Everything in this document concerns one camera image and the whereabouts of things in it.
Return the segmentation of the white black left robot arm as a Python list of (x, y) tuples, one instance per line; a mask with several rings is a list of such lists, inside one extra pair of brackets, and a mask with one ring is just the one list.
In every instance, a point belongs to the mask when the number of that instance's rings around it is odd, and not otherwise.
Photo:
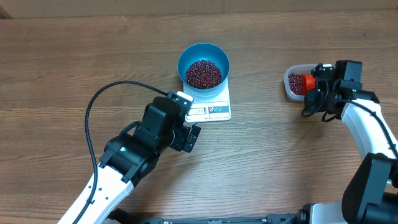
[(181, 91), (158, 96), (146, 106), (142, 121), (126, 126), (104, 147), (97, 173), (60, 219), (60, 223), (103, 223), (168, 148), (191, 152), (200, 127), (184, 125), (193, 97)]

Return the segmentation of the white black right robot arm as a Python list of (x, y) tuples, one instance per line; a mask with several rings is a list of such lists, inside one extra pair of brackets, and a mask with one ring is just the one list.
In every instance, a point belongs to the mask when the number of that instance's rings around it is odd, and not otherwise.
[(302, 101), (302, 117), (322, 113), (322, 122), (339, 119), (349, 129), (361, 165), (340, 201), (309, 203), (283, 223), (397, 223), (397, 139), (385, 122), (380, 101), (361, 83), (363, 64), (338, 60), (331, 64), (290, 67), (284, 78), (287, 96)]

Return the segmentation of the red scoop with blue handle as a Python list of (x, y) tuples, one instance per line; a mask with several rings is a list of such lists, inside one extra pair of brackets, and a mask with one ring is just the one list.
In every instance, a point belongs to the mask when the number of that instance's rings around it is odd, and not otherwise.
[(307, 91), (314, 90), (316, 87), (316, 79), (310, 74), (302, 76), (302, 95), (306, 95)]

